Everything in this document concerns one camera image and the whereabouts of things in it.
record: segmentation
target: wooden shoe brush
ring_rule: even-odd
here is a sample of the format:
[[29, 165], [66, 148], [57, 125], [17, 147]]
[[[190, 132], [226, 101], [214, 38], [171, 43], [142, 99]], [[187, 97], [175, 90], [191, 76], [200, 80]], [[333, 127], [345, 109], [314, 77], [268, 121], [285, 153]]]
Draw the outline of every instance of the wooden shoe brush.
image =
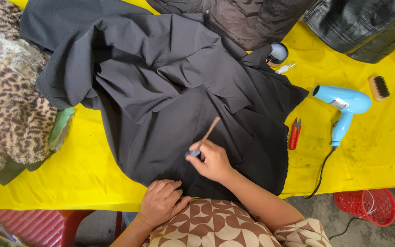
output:
[[385, 83], [385, 79], [383, 77], [373, 76], [368, 79], [368, 83], [375, 100], [382, 101], [390, 96], [387, 84]]

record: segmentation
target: geometric print shirt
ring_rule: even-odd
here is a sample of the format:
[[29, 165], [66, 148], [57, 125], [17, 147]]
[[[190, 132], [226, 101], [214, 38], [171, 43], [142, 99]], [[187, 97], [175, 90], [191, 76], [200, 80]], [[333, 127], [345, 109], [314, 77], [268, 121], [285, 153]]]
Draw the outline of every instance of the geometric print shirt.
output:
[[273, 234], [239, 204], [192, 199], [158, 226], [142, 247], [331, 247], [321, 222], [306, 219]]

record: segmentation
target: blue hair dryer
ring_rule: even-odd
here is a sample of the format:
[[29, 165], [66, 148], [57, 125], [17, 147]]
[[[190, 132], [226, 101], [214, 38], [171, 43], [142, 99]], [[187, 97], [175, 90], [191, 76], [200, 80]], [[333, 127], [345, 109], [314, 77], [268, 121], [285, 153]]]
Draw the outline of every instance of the blue hair dryer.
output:
[[339, 120], [333, 125], [332, 147], [341, 145], [341, 140], [352, 123], [353, 114], [364, 113], [371, 106], [368, 95], [343, 87], [318, 85], [313, 89], [312, 96], [341, 111]]

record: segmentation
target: red plastic basket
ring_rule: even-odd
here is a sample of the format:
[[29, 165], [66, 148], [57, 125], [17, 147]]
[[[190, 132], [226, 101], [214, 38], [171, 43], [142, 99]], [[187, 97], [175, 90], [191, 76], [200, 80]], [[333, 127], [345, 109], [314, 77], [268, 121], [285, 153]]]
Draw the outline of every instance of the red plastic basket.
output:
[[342, 211], [377, 226], [389, 226], [395, 219], [395, 200], [386, 188], [337, 192], [333, 197]]

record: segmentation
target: white lace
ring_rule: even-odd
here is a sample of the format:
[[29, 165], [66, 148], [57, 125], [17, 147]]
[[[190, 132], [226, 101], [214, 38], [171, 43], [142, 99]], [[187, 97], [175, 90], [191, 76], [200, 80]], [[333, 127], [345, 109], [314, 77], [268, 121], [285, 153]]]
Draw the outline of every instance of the white lace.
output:
[[34, 83], [48, 61], [48, 55], [23, 39], [7, 40], [0, 33], [0, 62]]

